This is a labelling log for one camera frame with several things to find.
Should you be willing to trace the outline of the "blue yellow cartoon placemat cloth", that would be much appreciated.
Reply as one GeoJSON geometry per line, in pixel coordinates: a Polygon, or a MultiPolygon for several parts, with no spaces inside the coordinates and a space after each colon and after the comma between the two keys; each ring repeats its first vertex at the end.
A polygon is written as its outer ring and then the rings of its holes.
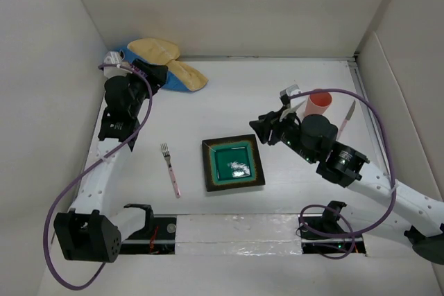
{"type": "Polygon", "coordinates": [[[123,59],[132,63],[139,59],[149,64],[166,65],[168,74],[162,87],[174,92],[197,92],[204,88],[208,79],[197,69],[178,60],[180,49],[172,42],[155,38],[134,40],[117,49],[123,59]]]}

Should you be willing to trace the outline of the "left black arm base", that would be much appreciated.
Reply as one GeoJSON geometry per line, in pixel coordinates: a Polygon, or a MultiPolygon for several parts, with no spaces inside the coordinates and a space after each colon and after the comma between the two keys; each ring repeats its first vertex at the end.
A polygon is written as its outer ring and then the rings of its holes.
{"type": "Polygon", "coordinates": [[[176,215],[155,215],[148,204],[127,204],[125,209],[144,211],[145,226],[132,233],[121,246],[120,254],[168,255],[176,252],[176,215]]]}

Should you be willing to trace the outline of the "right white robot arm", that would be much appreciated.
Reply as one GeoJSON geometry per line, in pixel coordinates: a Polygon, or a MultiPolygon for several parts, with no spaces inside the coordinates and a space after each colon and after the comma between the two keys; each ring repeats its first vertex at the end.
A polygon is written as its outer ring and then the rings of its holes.
{"type": "Polygon", "coordinates": [[[307,240],[354,240],[364,233],[409,246],[418,256],[443,264],[443,203],[417,192],[391,175],[385,175],[364,154],[336,140],[338,128],[324,116],[312,114],[302,121],[283,111],[269,112],[249,123],[262,144],[283,143],[310,164],[324,180],[362,194],[387,212],[379,222],[365,227],[373,213],[358,212],[350,205],[331,201],[317,218],[299,218],[300,235],[307,240]]]}

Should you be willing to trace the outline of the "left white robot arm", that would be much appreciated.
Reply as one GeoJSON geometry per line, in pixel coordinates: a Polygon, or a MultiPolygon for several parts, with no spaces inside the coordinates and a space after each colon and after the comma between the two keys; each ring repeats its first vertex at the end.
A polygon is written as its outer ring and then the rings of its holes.
{"type": "Polygon", "coordinates": [[[104,84],[105,109],[101,117],[96,156],[98,166],[84,179],[67,213],[58,213],[53,226],[66,260],[112,263],[123,242],[133,234],[147,238],[154,232],[148,204],[126,204],[113,212],[118,175],[133,152],[144,101],[165,85],[168,68],[135,60],[116,66],[117,74],[104,84]]]}

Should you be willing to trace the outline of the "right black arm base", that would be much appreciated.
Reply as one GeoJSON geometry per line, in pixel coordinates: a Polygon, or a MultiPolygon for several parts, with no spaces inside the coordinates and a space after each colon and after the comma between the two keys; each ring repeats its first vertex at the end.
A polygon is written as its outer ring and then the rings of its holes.
{"type": "Polygon", "coordinates": [[[348,254],[366,254],[362,235],[350,238],[353,232],[349,222],[340,215],[346,203],[331,201],[327,206],[311,204],[298,215],[296,236],[300,238],[303,254],[319,254],[339,260],[348,254]]]}

